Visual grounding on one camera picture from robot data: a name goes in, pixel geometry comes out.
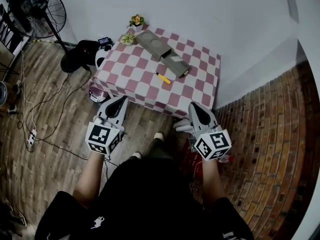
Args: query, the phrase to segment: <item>gray box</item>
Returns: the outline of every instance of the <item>gray box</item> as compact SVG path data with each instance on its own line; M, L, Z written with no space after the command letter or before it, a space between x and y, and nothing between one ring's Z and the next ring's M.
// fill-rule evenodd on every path
M184 61L174 50L164 54L160 61L166 65L177 77L186 76L189 73L190 65Z
M139 45L151 53L152 56L158 61L160 61L160 57L163 54L172 49L170 45L163 43L156 34L148 29L138 34L135 39Z

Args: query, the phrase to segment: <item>black pedestal fan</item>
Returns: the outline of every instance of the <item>black pedestal fan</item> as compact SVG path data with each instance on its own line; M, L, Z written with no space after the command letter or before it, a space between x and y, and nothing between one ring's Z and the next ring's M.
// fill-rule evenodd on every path
M61 60L64 72L73 72L82 66L77 50L68 50L59 32L65 26L67 13L61 0L7 0L9 11L4 20L23 35L36 39L55 36L65 55Z

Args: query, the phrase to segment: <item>forearm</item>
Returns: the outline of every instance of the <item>forearm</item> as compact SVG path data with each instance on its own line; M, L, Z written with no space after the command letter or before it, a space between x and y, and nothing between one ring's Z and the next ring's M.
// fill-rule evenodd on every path
M81 177L74 188L73 197L86 208L89 208L99 195L103 165L104 155L91 152Z
M224 186L222 185L217 161L202 160L203 171L203 204L206 211L211 211L216 200L225 197Z

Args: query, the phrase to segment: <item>black and white square pattern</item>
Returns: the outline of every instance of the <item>black and white square pattern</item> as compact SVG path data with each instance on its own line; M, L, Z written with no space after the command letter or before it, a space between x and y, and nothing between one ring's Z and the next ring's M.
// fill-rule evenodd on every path
M223 132L212 133L210 134L210 137L216 149L229 147L229 143Z
M211 148L205 143L202 138L199 140L198 144L195 147L204 158L207 158L207 156L212 152Z
M214 152L213 155L209 158L209 160L222 157L225 153L227 153L228 150L229 148L226 148L226 149Z
M109 133L110 133L109 128L101 127L100 125L95 125L92 129L92 132L88 140L105 145L107 142Z
M120 142L120 136L118 134L109 145L110 153L115 149L115 147L118 145L119 142Z
M93 143L90 143L89 142L89 146L91 148L92 151L95 151L95 152L99 152L99 153L102 153L102 154L107 154L107 150L104 146L99 146L97 144L93 144Z

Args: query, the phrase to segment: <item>checkered tablecloth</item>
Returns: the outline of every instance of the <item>checkered tablecloth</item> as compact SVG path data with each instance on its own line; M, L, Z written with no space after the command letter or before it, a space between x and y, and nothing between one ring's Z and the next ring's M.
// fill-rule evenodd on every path
M141 45L124 45L119 39L91 79L90 86L108 92L111 97L125 94L134 103L178 118L188 117L191 101L211 109L221 56L161 28L145 26L142 31L147 28L190 64L189 74L178 78ZM171 84L163 82L150 69L165 76Z

